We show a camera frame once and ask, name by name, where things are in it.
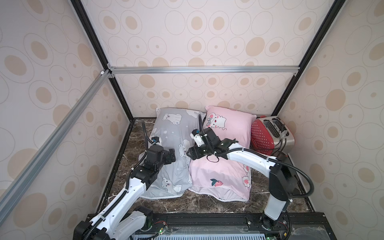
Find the pink cat-print pillow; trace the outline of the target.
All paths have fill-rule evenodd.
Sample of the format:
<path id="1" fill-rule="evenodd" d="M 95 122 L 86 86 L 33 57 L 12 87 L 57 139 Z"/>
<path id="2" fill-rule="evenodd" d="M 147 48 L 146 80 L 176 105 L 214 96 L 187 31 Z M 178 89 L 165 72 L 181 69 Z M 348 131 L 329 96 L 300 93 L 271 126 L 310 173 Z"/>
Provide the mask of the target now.
<path id="1" fill-rule="evenodd" d="M 211 128 L 221 139 L 235 139 L 243 147 L 251 144 L 251 125 L 256 116 L 227 108 L 208 106 L 204 128 Z M 251 168 L 216 156 L 191 161 L 190 191 L 209 195 L 222 202 L 247 202 L 251 191 Z"/>

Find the grey bear-print pillow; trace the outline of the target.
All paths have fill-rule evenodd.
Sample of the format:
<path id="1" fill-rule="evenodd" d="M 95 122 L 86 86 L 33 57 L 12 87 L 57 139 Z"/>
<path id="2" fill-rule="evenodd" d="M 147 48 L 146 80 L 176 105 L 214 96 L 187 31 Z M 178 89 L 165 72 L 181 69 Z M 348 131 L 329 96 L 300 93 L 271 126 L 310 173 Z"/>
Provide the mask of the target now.
<path id="1" fill-rule="evenodd" d="M 158 137 L 164 149 L 174 149 L 176 161 L 162 167 L 156 181 L 142 195 L 143 199 L 160 200 L 181 197 L 193 185 L 187 151 L 195 144 L 190 136 L 199 128 L 199 119 L 206 114 L 200 111 L 162 108 L 156 109 L 157 119 L 150 137 Z"/>

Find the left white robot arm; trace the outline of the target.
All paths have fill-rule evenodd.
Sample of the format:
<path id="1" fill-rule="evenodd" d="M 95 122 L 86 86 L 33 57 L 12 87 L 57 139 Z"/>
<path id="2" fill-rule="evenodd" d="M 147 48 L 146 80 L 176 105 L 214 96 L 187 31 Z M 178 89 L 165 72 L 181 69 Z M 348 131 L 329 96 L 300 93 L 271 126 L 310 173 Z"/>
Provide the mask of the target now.
<path id="1" fill-rule="evenodd" d="M 153 225 L 153 211 L 136 208 L 128 217 L 129 209 L 158 178 L 164 165 L 176 161 L 174 149 L 165 150 L 152 145 L 130 171 L 126 185 L 119 194 L 90 221 L 81 221 L 74 230 L 74 240 L 128 240 L 135 232 L 147 232 Z"/>

